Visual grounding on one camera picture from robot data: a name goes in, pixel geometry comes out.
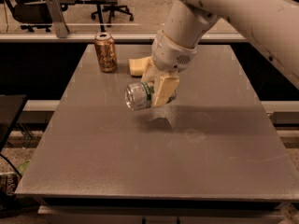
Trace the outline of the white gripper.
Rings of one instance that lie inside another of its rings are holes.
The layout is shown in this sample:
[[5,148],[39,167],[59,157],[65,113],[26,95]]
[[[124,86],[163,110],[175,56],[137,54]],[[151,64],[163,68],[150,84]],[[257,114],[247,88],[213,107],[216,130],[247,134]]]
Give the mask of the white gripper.
[[165,105],[179,84],[178,74],[167,72],[157,76],[160,70],[178,72],[186,70],[196,51],[197,48],[184,48],[171,41],[162,30],[158,31],[151,46],[152,58],[149,57],[146,62],[141,78],[142,82],[151,82],[155,79],[152,98],[154,107]]

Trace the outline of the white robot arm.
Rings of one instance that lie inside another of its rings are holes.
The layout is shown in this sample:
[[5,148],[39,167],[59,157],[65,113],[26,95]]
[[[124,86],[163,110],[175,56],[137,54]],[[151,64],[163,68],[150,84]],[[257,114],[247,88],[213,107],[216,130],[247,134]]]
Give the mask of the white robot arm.
[[299,88],[299,7],[283,0],[175,0],[151,47],[142,80],[154,84],[153,107],[165,105],[202,36],[228,21]]

